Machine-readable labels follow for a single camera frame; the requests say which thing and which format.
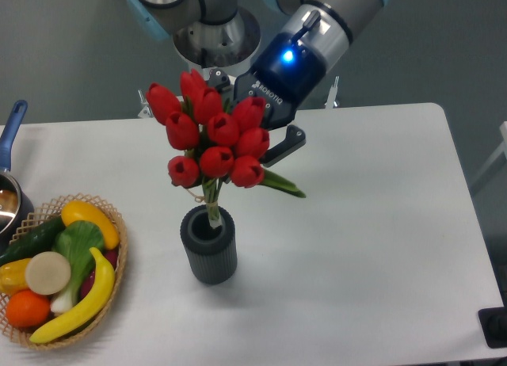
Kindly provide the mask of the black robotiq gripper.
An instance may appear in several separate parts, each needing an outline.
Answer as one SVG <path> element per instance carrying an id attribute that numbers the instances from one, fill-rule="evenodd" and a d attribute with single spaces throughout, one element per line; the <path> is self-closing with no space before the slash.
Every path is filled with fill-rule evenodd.
<path id="1" fill-rule="evenodd" d="M 246 97 L 262 97 L 268 106 L 261 122 L 269 130 L 291 123 L 302 101 L 326 74 L 324 57 L 308 43 L 308 32 L 278 34 L 251 68 L 233 82 L 222 69 L 209 71 L 205 101 L 234 105 Z M 306 144 L 303 129 L 289 124 L 285 137 L 260 158 L 271 167 Z"/>

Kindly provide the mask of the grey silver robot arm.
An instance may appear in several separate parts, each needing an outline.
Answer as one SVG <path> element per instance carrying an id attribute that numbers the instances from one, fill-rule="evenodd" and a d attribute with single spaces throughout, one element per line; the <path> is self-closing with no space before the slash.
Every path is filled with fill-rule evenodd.
<path id="1" fill-rule="evenodd" d="M 268 150 L 271 166 L 305 144 L 293 124 L 301 103 L 330 72 L 388 0 L 264 0 L 288 15 L 261 48 L 257 18 L 238 0 L 127 0 L 134 18 L 156 40 L 171 39 L 188 66 L 233 102 L 263 97 L 262 125 L 286 128 Z"/>

